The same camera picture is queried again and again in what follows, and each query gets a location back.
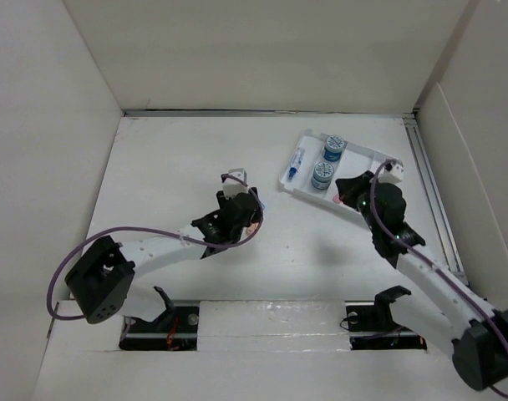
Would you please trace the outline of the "pink capped small tube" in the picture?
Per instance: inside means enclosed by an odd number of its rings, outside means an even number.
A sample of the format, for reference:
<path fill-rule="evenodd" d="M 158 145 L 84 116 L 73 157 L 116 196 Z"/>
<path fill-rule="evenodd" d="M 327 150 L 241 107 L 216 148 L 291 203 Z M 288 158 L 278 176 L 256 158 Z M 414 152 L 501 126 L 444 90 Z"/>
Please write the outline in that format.
<path fill-rule="evenodd" d="M 339 194 L 336 194 L 333 197 L 333 203 L 337 204 L 337 205 L 341 205 L 343 203 L 342 198 L 341 198 L 341 196 Z"/>

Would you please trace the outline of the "orange capped small tube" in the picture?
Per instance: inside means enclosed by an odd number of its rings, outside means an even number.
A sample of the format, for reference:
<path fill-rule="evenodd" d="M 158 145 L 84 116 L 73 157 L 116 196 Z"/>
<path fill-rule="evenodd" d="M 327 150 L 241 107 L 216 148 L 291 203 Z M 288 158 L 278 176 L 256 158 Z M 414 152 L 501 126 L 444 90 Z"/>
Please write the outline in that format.
<path fill-rule="evenodd" d="M 250 226 L 246 228 L 246 234 L 251 235 L 253 232 L 257 230 L 257 227 L 259 226 L 258 223 L 253 223 Z"/>

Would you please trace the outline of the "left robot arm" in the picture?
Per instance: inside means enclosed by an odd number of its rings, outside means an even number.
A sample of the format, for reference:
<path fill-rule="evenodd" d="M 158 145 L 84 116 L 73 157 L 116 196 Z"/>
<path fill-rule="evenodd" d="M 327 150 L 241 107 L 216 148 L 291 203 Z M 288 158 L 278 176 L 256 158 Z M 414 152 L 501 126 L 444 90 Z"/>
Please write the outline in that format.
<path fill-rule="evenodd" d="M 135 285 L 141 277 L 183 261 L 198 261 L 240 242 L 243 230 L 262 218 L 255 192 L 219 199 L 220 208 L 170 236 L 121 244 L 101 236 L 76 261 L 65 283 L 89 324 L 114 315 L 145 321 L 155 331 L 172 324 L 172 306 L 161 287 Z"/>

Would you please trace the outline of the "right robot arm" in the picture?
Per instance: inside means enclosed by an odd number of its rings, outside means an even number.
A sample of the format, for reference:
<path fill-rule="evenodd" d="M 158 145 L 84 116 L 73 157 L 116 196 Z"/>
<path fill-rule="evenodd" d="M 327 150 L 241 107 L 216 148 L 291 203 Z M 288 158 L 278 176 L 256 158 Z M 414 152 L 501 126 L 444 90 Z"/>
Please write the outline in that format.
<path fill-rule="evenodd" d="M 348 329 L 377 338 L 406 328 L 447 355 L 468 387 L 500 394 L 496 385 L 508 378 L 508 309 L 477 296 L 434 260 L 424 238 L 405 222 L 406 202 L 396 185 L 371 171 L 335 184 L 339 200 L 365 220 L 379 255 L 431 301 L 426 305 L 408 288 L 391 287 L 366 309 L 348 311 Z"/>

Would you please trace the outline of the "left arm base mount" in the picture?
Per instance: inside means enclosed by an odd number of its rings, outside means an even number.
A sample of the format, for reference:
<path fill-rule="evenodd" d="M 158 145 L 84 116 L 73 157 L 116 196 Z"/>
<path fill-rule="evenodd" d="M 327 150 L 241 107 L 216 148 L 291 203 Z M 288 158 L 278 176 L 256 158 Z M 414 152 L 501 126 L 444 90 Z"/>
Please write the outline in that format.
<path fill-rule="evenodd" d="M 123 351 L 196 351 L 200 303 L 175 304 L 161 287 L 154 286 L 154 290 L 165 309 L 152 322 L 126 317 L 119 348 Z"/>

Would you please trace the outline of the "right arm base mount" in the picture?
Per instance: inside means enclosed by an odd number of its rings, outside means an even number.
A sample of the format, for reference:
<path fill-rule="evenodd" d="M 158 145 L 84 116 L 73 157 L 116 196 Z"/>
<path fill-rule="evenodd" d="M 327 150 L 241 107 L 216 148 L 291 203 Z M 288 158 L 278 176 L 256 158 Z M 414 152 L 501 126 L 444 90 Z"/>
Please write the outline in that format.
<path fill-rule="evenodd" d="M 389 307 L 411 291 L 402 286 L 378 293 L 371 302 L 346 302 L 346 316 L 339 327 L 349 333 L 352 351 L 423 350 L 426 341 L 408 328 L 397 324 Z"/>

